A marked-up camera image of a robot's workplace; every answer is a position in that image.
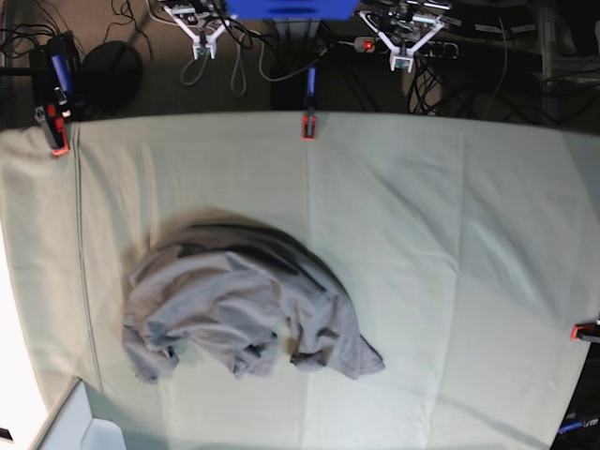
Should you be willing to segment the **red clamp at left corner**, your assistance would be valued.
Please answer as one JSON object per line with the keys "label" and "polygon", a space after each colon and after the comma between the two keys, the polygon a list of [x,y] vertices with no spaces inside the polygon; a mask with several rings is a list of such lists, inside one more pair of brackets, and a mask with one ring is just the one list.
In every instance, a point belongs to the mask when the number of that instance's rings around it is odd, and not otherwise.
{"label": "red clamp at left corner", "polygon": [[72,35],[62,33],[35,48],[28,58],[29,67],[34,70],[34,117],[55,157],[69,151],[67,123],[71,116],[69,102],[74,92],[73,49]]}

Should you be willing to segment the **blue box at top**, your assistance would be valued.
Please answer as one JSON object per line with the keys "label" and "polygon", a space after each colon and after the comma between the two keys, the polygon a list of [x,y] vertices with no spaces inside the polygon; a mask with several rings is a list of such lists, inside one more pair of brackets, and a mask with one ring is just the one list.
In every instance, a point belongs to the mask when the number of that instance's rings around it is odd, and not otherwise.
{"label": "blue box at top", "polygon": [[243,20],[345,20],[358,0],[227,0],[227,9]]}

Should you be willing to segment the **white bin at bottom left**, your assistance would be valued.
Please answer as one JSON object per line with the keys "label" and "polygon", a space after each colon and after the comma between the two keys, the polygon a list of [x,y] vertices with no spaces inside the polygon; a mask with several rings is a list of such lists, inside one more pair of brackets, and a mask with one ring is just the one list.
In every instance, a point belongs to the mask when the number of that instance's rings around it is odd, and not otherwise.
{"label": "white bin at bottom left", "polygon": [[85,382],[73,377],[29,446],[34,450],[127,450],[122,429],[93,415]]}

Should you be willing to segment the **red clamp at top centre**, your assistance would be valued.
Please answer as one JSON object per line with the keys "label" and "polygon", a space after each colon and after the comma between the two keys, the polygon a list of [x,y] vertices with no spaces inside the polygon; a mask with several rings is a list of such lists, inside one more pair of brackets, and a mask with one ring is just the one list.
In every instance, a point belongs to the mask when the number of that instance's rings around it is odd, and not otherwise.
{"label": "red clamp at top centre", "polygon": [[307,71],[306,108],[302,119],[302,138],[307,141],[313,140],[316,134],[315,87],[316,68],[310,67]]}

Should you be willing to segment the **grey t-shirt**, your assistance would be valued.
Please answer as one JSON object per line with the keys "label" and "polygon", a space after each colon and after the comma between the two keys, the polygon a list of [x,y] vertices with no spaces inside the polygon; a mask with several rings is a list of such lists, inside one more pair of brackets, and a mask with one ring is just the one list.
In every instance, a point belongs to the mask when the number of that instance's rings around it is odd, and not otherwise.
{"label": "grey t-shirt", "polygon": [[350,378],[381,372],[351,297],[334,272],[277,229],[191,225],[161,240],[132,270],[122,345],[137,377],[156,383],[198,345],[236,378],[264,376],[287,324],[291,363]]}

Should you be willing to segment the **light green table cloth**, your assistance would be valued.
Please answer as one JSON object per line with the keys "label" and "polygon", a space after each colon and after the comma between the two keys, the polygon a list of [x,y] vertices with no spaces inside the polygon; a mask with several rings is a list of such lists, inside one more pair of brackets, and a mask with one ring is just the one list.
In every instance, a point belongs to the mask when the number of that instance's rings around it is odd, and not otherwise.
{"label": "light green table cloth", "polygon": [[[54,157],[1,135],[7,267],[37,383],[73,377],[131,449],[547,449],[599,311],[599,140],[392,114],[155,116],[76,124]],[[236,380],[193,346],[137,379],[121,345],[129,272],[190,223],[303,242],[350,293],[383,372]]]}

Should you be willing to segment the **black round bag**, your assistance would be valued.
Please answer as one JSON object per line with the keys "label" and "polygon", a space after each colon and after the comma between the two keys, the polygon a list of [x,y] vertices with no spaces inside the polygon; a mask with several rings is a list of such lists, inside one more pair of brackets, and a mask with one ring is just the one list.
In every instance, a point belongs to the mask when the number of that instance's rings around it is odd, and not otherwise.
{"label": "black round bag", "polygon": [[90,114],[113,115],[124,110],[142,86],[143,60],[124,41],[96,46],[74,74],[75,95]]}

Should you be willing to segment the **red clamp at right edge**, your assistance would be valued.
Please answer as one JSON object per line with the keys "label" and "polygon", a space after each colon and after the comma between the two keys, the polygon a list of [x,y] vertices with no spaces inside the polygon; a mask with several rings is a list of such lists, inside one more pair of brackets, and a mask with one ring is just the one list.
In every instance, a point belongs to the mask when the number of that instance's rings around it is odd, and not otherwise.
{"label": "red clamp at right edge", "polygon": [[581,340],[594,344],[600,343],[599,321],[578,323],[573,326],[570,338],[572,340]]}

